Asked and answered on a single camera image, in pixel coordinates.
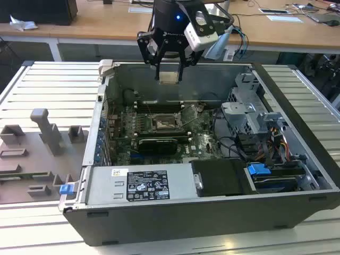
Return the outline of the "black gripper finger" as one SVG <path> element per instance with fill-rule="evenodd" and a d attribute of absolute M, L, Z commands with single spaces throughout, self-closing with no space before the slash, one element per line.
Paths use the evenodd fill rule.
<path fill-rule="evenodd" d="M 185 49 L 188 47 L 189 43 L 187 40 L 178 40 L 178 55 L 180 58 L 180 64 L 178 67 L 178 82 L 182 81 L 184 68 L 189 66 L 195 66 L 200 60 L 204 50 L 198 52 L 192 51 L 189 57 L 185 56 Z"/>
<path fill-rule="evenodd" d="M 169 39 L 167 36 L 163 36 L 163 34 L 162 31 L 149 31 L 140 32 L 137 35 L 137 43 L 144 62 L 156 67 L 155 80 L 159 80 L 160 63 L 169 47 Z M 155 42 L 157 46 L 154 54 L 148 49 L 148 45 L 152 41 Z"/>

